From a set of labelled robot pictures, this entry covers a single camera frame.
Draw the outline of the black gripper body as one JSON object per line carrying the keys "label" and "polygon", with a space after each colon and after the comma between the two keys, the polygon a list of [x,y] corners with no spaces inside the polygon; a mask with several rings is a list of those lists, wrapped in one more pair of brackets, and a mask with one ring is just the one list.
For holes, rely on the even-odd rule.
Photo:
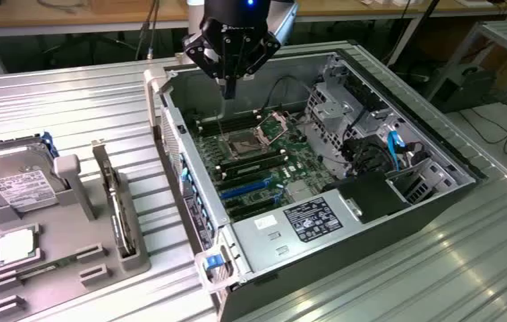
{"label": "black gripper body", "polygon": [[200,33],[222,56],[226,74],[231,76],[235,55],[244,34],[268,31],[270,1],[206,1]]}

